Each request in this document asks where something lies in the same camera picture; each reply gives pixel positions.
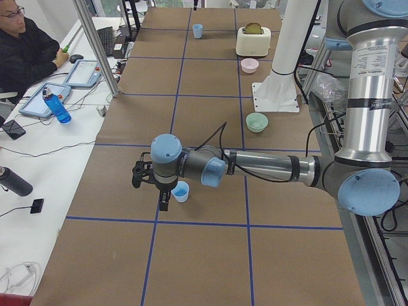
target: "plastic bag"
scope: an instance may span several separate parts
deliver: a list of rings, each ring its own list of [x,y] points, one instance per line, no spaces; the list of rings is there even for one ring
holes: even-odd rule
[[[345,112],[347,105],[347,91],[339,80],[326,73],[318,73],[312,91],[323,102],[332,106],[336,111]]]

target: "bottle cap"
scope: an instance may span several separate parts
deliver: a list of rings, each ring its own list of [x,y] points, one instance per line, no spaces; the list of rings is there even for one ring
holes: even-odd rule
[[[51,88],[45,86],[43,89],[43,99],[50,99],[52,96]]]

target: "computer mouse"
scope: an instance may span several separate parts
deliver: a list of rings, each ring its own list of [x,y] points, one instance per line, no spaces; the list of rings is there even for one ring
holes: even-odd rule
[[[84,57],[80,54],[73,54],[69,57],[69,62],[74,64],[77,60],[83,59]]]

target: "water bottle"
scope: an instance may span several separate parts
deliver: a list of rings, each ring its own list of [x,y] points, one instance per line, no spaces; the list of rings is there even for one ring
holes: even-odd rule
[[[43,99],[59,122],[67,124],[71,121],[71,115],[67,112],[64,105],[62,105],[59,98],[53,94],[51,89],[47,86],[43,89]]]
[[[30,183],[12,172],[9,168],[0,166],[0,184],[19,196],[27,196],[33,191]]]

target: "black water bottle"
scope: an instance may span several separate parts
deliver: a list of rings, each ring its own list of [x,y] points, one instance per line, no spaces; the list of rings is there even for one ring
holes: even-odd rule
[[[30,183],[26,182],[9,168],[2,166],[0,166],[0,184],[19,196],[27,196],[33,191]]]

